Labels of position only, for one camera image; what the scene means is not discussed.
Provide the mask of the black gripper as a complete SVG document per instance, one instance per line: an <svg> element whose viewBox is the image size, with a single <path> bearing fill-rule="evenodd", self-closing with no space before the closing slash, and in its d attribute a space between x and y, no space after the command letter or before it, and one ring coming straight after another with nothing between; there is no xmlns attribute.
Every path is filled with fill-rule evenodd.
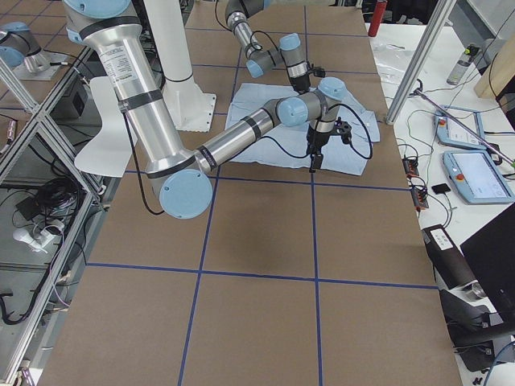
<svg viewBox="0 0 515 386"><path fill-rule="evenodd" d="M311 78L310 75L315 77L324 78L325 69L316 67L312 64L297 64L288 68L288 77L291 86L298 94L304 94L310 91Z"/></svg>
<svg viewBox="0 0 515 386"><path fill-rule="evenodd" d="M310 172L316 172L321 169L323 163L322 148L327 145L331 136L340 137L345 145L352 143L351 126L346 121L342 121L340 117L334 122L330 122L330 130L327 132L318 131L318 127L323 124L322 121L315 122L315 128L309 125L307 131L307 151L306 154L310 155Z"/></svg>

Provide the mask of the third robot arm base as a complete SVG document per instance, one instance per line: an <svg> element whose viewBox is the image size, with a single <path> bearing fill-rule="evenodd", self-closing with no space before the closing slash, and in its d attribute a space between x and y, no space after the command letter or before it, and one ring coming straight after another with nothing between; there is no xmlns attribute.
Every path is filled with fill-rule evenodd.
<svg viewBox="0 0 515 386"><path fill-rule="evenodd" d="M44 50L31 29L22 22L1 26L1 59L20 80L51 80L68 66L68 55Z"/></svg>

